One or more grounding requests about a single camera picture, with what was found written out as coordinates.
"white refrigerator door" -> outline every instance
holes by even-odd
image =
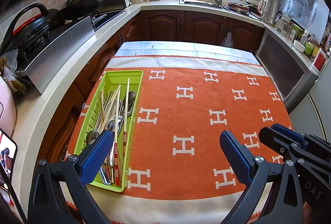
[[[326,64],[321,76],[310,90],[328,141],[331,141],[331,63]]]
[[[314,107],[312,99],[308,94],[302,102],[290,114],[294,131],[306,134],[314,134],[325,139],[323,128]]]

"smartphone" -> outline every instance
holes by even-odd
[[[2,129],[0,129],[0,164],[4,168],[9,181],[12,181],[12,170],[17,154],[17,144]],[[4,179],[0,174],[0,187],[8,191]]]

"cutlery tray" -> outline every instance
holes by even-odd
[[[125,159],[123,163],[123,173],[122,173],[122,184],[121,186],[116,186],[115,183],[111,185],[104,185],[102,183],[102,179],[100,174],[98,173],[95,177],[94,181],[91,185],[102,188],[108,189],[116,192],[122,192],[124,188],[127,186],[127,178],[130,166],[130,158],[131,158],[131,151],[132,151],[132,142],[133,142],[133,134],[134,128],[136,124],[136,116],[137,116],[137,109],[138,109],[138,101],[140,97],[140,89],[141,89],[141,81],[143,77],[143,71],[141,70],[132,70],[132,71],[109,71],[105,72],[100,84],[98,85],[96,92],[92,98],[90,107],[87,110],[85,119],[83,121],[82,128],[80,129],[79,136],[77,139],[76,147],[74,154],[79,155],[81,151],[86,146],[86,136],[89,131],[94,129],[96,124],[96,120],[98,114],[100,112],[101,102],[100,102],[100,92],[104,90],[104,96],[109,94],[110,92],[115,92],[118,85],[121,84],[120,89],[120,99],[123,100],[126,94],[126,85],[127,79],[130,79],[130,91],[136,92],[136,99],[133,104],[133,111],[132,115],[127,118],[127,134],[126,134],[126,150],[125,150]],[[123,159],[123,131],[124,127],[121,128],[120,133],[118,135],[118,154],[119,158]]]

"wooden cabinet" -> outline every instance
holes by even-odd
[[[142,39],[184,41],[185,11],[151,10],[140,13]]]
[[[208,13],[185,12],[185,41],[219,45],[226,36],[229,18]]]
[[[96,81],[99,79],[101,73],[109,62],[110,58],[115,55],[118,50],[118,40],[112,36],[89,60],[83,67],[81,72],[76,77],[74,83],[80,93],[87,100],[90,92],[93,89]]]
[[[234,48],[255,52],[261,44],[264,29],[234,18],[229,18],[228,31],[232,34]]]
[[[47,159],[49,162],[60,161],[84,103],[84,97],[72,83],[49,123],[36,164],[41,159]]]
[[[118,40],[119,48],[124,42],[141,41],[140,15],[130,19],[114,36]]]

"plastic sheet on wall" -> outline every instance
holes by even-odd
[[[280,11],[287,13],[321,42],[329,15],[324,0],[280,0]]]

